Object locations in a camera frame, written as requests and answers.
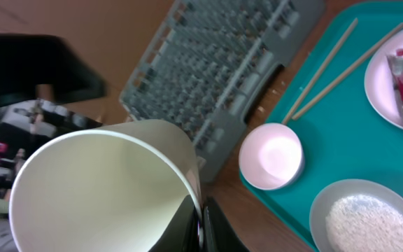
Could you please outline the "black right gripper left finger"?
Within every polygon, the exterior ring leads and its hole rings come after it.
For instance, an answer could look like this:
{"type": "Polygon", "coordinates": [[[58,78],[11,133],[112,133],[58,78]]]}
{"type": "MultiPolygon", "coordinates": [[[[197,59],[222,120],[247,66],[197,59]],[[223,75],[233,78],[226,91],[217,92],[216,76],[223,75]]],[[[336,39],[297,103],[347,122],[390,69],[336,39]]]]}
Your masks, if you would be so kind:
{"type": "Polygon", "coordinates": [[[191,196],[181,202],[163,235],[150,252],[198,252],[199,218],[191,196]]]}

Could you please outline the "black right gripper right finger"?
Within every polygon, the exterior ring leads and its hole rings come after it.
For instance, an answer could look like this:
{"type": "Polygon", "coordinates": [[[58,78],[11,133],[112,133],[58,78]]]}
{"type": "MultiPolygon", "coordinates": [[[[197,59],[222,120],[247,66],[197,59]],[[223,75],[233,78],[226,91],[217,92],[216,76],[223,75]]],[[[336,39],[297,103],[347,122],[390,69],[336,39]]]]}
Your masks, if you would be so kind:
{"type": "Polygon", "coordinates": [[[204,250],[206,252],[249,252],[212,197],[206,198],[203,224],[204,250]]]}

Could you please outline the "white paper cup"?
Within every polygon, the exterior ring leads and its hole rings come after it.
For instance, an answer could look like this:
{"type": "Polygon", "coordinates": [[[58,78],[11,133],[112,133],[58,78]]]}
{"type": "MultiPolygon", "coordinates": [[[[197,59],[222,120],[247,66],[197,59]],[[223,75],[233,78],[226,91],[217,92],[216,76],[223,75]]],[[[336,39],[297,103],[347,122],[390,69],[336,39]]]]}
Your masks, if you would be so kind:
{"type": "Polygon", "coordinates": [[[41,146],[15,179],[9,221],[19,251],[149,251],[184,200],[201,212],[191,140],[140,120],[41,146]]]}

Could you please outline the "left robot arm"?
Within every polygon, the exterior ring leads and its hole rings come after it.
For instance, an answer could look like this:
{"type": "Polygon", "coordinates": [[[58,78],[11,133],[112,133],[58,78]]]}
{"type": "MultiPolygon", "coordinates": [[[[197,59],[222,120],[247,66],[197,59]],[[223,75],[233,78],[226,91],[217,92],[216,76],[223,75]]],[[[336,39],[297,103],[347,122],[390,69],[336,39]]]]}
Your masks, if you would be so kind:
{"type": "Polygon", "coordinates": [[[0,107],[33,100],[49,85],[58,104],[106,96],[106,81],[58,36],[0,34],[0,107]]]}

